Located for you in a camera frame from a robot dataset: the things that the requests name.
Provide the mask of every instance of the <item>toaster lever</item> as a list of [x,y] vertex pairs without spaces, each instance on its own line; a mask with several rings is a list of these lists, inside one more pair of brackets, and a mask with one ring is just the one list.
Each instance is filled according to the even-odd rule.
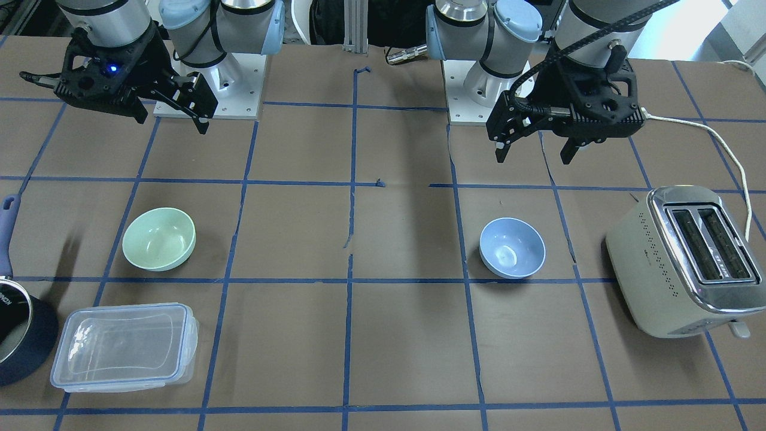
[[728,323],[728,328],[732,330],[732,334],[737,338],[750,338],[750,328],[743,321],[734,319]]

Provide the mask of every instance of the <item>toaster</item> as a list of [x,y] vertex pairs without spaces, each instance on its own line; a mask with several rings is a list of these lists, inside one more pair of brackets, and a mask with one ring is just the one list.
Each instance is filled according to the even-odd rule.
[[766,309],[763,270],[721,198],[700,186],[652,190],[606,237],[636,325],[654,337],[701,334]]

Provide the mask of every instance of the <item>green bowl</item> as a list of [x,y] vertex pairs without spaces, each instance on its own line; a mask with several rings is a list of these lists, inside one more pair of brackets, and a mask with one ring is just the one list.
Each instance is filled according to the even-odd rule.
[[176,208],[157,208],[139,215],[125,230],[123,254],[147,271],[167,271],[182,264],[197,242],[192,218]]

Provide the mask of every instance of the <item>metal post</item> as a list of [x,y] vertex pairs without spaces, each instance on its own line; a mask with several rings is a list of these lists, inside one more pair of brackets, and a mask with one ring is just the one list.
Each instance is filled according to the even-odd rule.
[[345,37],[343,49],[367,54],[367,0],[344,0]]

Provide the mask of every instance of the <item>black fabric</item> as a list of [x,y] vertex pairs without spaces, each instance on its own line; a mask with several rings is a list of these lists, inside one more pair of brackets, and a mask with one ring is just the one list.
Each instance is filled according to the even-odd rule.
[[[412,48],[426,43],[426,7],[434,0],[369,0],[367,39],[379,47]],[[342,44],[343,0],[313,0],[312,44]]]

